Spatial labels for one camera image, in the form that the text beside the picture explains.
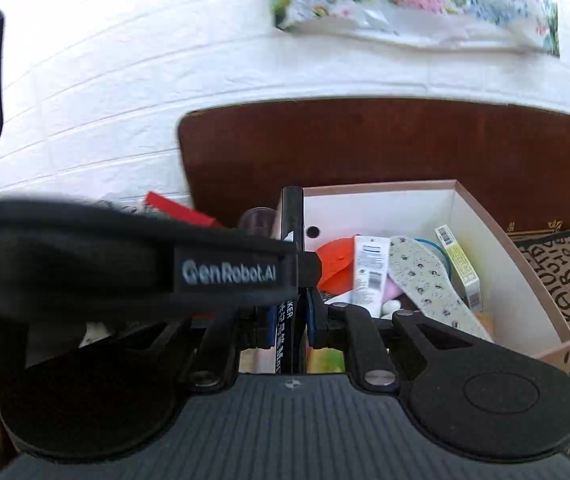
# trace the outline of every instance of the brown wooden board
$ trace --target brown wooden board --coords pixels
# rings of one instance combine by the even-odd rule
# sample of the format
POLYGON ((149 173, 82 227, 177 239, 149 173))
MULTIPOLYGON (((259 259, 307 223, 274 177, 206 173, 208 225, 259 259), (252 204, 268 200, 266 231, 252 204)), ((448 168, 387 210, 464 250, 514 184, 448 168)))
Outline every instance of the brown wooden board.
POLYGON ((456 179, 505 231, 570 228, 570 116, 514 105, 344 98, 188 114, 195 207, 228 226, 285 186, 456 179))

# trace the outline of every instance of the floral plastic bag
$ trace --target floral plastic bag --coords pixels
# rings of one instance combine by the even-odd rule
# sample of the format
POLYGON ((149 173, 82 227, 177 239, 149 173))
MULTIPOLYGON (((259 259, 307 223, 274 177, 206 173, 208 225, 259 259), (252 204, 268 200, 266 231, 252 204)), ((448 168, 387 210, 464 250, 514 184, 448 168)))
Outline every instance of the floral plastic bag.
POLYGON ((323 30, 430 48, 560 55, 555 0, 270 0, 283 30, 323 30))

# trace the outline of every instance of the white ball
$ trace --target white ball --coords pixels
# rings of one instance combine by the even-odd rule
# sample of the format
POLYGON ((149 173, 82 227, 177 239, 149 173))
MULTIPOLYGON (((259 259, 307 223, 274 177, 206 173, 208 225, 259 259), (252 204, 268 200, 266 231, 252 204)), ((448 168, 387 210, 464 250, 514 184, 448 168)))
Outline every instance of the white ball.
POLYGON ((389 300, 383 303, 383 306, 380 308, 381 313, 386 316, 387 314, 393 314, 396 310, 400 310, 402 308, 401 302, 398 300, 389 300))

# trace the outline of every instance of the white brick wall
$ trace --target white brick wall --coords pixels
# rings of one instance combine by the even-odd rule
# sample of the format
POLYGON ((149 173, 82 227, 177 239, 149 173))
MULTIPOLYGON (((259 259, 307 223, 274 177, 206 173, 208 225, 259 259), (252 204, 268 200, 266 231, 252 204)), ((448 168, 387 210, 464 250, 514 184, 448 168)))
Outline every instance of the white brick wall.
POLYGON ((128 202, 155 190, 188 203, 175 126, 214 105, 410 95, 570 113, 570 0, 560 4, 556 60, 290 36, 267 0, 0 0, 0 196, 128 202))

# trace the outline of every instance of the barcode sticker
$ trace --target barcode sticker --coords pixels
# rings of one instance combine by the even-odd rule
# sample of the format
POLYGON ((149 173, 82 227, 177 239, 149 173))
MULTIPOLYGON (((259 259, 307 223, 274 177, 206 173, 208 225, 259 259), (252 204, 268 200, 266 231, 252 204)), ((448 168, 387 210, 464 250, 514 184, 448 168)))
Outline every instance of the barcode sticker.
POLYGON ((470 310, 475 309, 481 303, 481 293, 475 292, 469 297, 470 310))
POLYGON ((373 270, 369 271, 369 282, 367 282, 367 288, 372 290, 380 290, 381 280, 383 278, 383 274, 380 272, 374 272, 373 270))
POLYGON ((380 317, 387 279, 389 238, 354 237, 354 279, 351 303, 363 306, 372 317, 380 317))
POLYGON ((445 226, 438 228, 438 234, 440 235, 440 238, 442 238, 445 247, 454 243, 454 240, 452 240, 452 237, 450 236, 449 229, 445 226))

